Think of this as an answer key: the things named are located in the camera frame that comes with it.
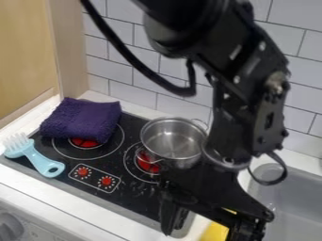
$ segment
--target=brush handle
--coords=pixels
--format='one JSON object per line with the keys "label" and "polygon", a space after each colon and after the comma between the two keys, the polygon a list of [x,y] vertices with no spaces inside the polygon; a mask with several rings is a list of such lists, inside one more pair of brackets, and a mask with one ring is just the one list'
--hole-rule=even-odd
{"label": "brush handle", "polygon": [[65,164],[43,156],[34,148],[34,145],[24,149],[23,154],[29,159],[35,169],[47,178],[57,177],[65,169]]}

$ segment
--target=countertop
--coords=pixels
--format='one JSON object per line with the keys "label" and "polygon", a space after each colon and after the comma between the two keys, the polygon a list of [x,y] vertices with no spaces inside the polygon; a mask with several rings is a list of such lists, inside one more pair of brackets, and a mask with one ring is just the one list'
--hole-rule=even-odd
{"label": "countertop", "polygon": [[[169,116],[169,114],[93,91],[87,91],[80,98],[95,102],[120,101],[123,111],[147,119]],[[2,145],[2,140],[5,137],[17,132],[31,134],[58,104],[59,97],[53,97],[3,128],[0,131],[0,154],[5,149]],[[318,158],[288,150],[283,150],[278,154],[288,166],[322,176],[322,168]],[[255,169],[264,163],[270,162],[267,156],[263,156],[260,159],[254,159],[251,168]],[[249,174],[246,171],[242,171],[238,179],[243,188],[247,190],[250,182]],[[63,230],[77,234],[84,240],[197,241],[210,223],[210,220],[196,216],[189,234],[183,239],[174,239],[3,165],[0,165],[0,183],[1,201],[9,202],[26,212],[32,212],[33,215],[42,217],[45,221],[55,224]]]}

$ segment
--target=purple towel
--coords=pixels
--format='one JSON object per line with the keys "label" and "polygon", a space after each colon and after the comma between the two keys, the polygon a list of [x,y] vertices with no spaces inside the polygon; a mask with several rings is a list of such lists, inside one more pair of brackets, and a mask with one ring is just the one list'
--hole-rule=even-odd
{"label": "purple towel", "polygon": [[106,143],[117,126],[121,105],[65,98],[40,126],[45,137],[78,137]]}

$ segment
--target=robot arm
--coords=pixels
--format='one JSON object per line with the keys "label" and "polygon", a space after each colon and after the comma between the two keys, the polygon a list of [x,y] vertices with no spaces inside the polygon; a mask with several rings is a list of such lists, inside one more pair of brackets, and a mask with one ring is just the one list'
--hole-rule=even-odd
{"label": "robot arm", "polygon": [[203,146],[203,160],[189,170],[161,172],[160,221],[165,234],[179,228],[185,210],[230,228],[227,240],[262,240],[274,215],[250,197],[237,174],[253,156],[274,153],[288,133],[283,106],[290,85],[288,61],[267,33],[253,21],[246,0],[134,0],[145,12],[151,46],[164,56],[186,58],[189,87],[172,85],[139,61],[99,16],[89,0],[80,0],[115,48],[156,84],[182,96],[196,93],[192,63],[205,70],[214,88],[214,122]]}

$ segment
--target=black cable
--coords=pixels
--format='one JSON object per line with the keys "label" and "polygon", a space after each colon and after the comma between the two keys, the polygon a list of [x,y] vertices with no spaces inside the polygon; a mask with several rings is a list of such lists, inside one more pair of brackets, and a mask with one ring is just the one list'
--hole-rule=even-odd
{"label": "black cable", "polygon": [[264,181],[264,180],[261,180],[259,178],[257,178],[250,170],[250,167],[248,167],[248,171],[250,173],[250,176],[257,182],[259,183],[260,185],[276,185],[276,184],[279,184],[280,182],[284,181],[285,178],[287,177],[287,174],[288,174],[288,171],[287,171],[287,166],[286,164],[283,162],[283,160],[274,152],[271,152],[271,153],[268,153],[267,154],[270,158],[272,158],[274,161],[276,161],[278,164],[281,165],[283,171],[282,171],[282,175],[281,177],[279,177],[278,179],[276,180],[273,180],[273,181]]}
{"label": "black cable", "polygon": [[173,94],[181,95],[184,97],[196,95],[196,74],[193,69],[192,61],[189,59],[186,62],[188,68],[189,87],[181,88],[171,84],[168,80],[164,79],[144,63],[142,63],[131,51],[125,46],[118,35],[109,27],[105,20],[100,16],[95,7],[90,3],[89,0],[80,0],[85,10],[88,12],[90,18],[105,35],[105,37],[113,44],[113,46],[119,51],[119,53],[136,68],[139,72],[151,79],[155,84],[162,88],[170,91]]}

